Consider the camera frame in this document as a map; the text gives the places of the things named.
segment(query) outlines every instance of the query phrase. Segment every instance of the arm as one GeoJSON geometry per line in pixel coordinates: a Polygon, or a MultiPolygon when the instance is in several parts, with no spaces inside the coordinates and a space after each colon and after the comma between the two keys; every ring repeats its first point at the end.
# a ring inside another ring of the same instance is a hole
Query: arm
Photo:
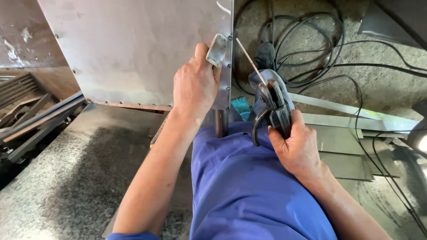
{"type": "Polygon", "coordinates": [[[198,44],[176,73],[175,105],[120,204],[114,233],[160,234],[185,153],[218,91],[221,69],[206,61],[207,52],[206,44],[198,44]]]}
{"type": "Polygon", "coordinates": [[[283,166],[317,199],[339,239],[391,239],[380,225],[339,184],[320,161],[316,131],[292,110],[290,138],[269,127],[269,138],[283,166]]]}

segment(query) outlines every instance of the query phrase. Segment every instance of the forearm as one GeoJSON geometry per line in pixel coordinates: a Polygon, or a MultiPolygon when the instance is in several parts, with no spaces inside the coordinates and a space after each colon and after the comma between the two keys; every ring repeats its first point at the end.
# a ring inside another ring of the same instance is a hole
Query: forearm
{"type": "Polygon", "coordinates": [[[182,160],[198,129],[195,119],[174,110],[169,113],[120,204],[113,232],[158,234],[182,160]]]}
{"type": "Polygon", "coordinates": [[[314,195],[339,239],[391,239],[322,163],[319,179],[300,182],[314,195]]]}

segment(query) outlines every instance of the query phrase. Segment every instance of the blue brush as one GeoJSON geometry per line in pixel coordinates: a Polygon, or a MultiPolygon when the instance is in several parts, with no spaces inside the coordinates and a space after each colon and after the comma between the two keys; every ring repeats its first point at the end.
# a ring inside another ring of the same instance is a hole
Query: blue brush
{"type": "Polygon", "coordinates": [[[249,114],[252,111],[252,107],[249,106],[245,97],[232,100],[231,105],[240,114],[240,116],[242,116],[243,120],[247,121],[249,119],[249,114]]]}

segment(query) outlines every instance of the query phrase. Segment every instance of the black shoe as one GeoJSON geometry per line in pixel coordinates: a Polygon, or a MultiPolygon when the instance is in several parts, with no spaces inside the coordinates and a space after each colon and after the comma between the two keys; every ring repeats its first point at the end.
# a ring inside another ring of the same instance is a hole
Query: black shoe
{"type": "Polygon", "coordinates": [[[261,43],[258,47],[257,53],[255,54],[255,62],[257,68],[261,69],[273,69],[274,56],[276,52],[273,44],[269,42],[261,43]]]}

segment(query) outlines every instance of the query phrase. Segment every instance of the hand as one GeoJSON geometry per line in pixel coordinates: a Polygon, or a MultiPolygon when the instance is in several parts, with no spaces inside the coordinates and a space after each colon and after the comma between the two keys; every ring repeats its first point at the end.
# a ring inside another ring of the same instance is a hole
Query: hand
{"type": "Polygon", "coordinates": [[[292,110],[291,121],[291,136],[286,140],[269,126],[268,137],[274,151],[286,170],[300,182],[319,180],[328,167],[320,161],[316,131],[304,124],[299,110],[292,110]]]}
{"type": "Polygon", "coordinates": [[[219,88],[221,68],[206,60],[208,50],[206,44],[197,44],[194,57],[173,78],[173,109],[197,122],[212,107],[219,88]]]}

